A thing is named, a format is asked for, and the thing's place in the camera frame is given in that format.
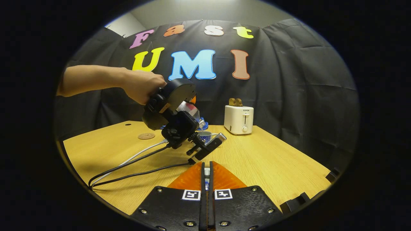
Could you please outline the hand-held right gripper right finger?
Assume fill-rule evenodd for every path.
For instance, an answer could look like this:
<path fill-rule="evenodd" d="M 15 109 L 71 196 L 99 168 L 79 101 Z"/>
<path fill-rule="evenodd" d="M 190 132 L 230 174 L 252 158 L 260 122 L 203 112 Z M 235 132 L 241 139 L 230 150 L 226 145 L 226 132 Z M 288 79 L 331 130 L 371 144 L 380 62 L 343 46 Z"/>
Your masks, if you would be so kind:
<path fill-rule="evenodd" d="M 247 186 L 221 164 L 210 162 L 207 225 L 214 231 L 256 231 L 283 217 L 258 185 Z"/>

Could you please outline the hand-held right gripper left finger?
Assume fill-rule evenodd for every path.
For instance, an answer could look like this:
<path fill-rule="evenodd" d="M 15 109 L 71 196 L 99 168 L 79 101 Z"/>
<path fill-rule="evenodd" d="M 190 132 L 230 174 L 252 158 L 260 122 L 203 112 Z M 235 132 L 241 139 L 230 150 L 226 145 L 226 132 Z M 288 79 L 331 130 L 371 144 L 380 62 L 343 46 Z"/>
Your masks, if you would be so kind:
<path fill-rule="evenodd" d="M 156 186 L 131 217 L 154 231 L 207 231 L 204 163 L 198 162 L 169 186 Z"/>

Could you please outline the clear plastic water bottle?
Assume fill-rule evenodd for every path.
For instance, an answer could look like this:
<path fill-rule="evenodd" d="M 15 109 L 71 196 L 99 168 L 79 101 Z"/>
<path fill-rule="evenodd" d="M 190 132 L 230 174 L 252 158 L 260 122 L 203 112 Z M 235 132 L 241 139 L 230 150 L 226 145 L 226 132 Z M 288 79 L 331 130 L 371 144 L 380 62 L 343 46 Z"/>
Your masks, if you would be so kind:
<path fill-rule="evenodd" d="M 199 109 L 188 101 L 182 101 L 176 111 L 186 111 L 188 112 L 199 124 L 199 127 L 203 127 L 204 125 L 204 118 L 200 116 Z"/>

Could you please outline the white toaster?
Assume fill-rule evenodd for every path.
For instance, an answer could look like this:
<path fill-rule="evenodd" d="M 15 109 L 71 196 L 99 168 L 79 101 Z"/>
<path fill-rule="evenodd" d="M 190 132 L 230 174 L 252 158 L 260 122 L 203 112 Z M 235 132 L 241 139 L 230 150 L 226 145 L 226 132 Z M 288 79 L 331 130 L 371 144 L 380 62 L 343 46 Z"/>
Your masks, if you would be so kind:
<path fill-rule="evenodd" d="M 224 127 L 234 135 L 245 135 L 252 133 L 254 108 L 225 106 Z"/>

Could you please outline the black table edge block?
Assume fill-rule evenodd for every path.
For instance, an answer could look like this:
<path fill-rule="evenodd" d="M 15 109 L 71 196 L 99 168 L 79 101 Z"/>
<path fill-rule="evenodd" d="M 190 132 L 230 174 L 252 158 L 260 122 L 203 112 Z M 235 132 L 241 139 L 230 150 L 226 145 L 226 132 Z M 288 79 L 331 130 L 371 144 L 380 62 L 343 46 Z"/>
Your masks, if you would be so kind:
<path fill-rule="evenodd" d="M 310 198 L 307 196 L 306 193 L 301 193 L 299 196 L 295 197 L 294 199 L 288 200 L 280 205 L 282 213 L 284 215 L 295 212 L 299 209 L 303 204 L 307 203 Z"/>
<path fill-rule="evenodd" d="M 340 171 L 337 168 L 333 168 L 325 177 L 330 183 L 334 183 L 340 175 Z"/>

